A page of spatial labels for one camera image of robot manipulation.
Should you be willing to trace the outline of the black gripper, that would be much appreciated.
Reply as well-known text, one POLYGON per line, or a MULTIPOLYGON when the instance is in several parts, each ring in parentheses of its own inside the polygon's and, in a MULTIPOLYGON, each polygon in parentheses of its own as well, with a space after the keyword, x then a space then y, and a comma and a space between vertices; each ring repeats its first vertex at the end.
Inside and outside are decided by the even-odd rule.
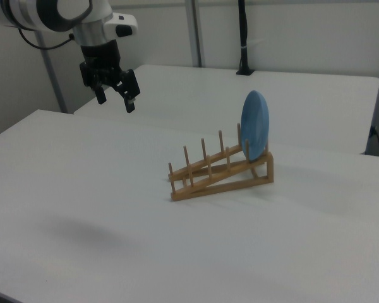
POLYGON ((117 91, 124 100, 127 113, 135 110, 135 97, 140 88, 132 69, 123 71, 120 67, 121 56, 115 40, 97 46, 82 46, 84 61, 80 71, 85 86, 95 93, 100 105, 107 101, 103 86, 117 91))

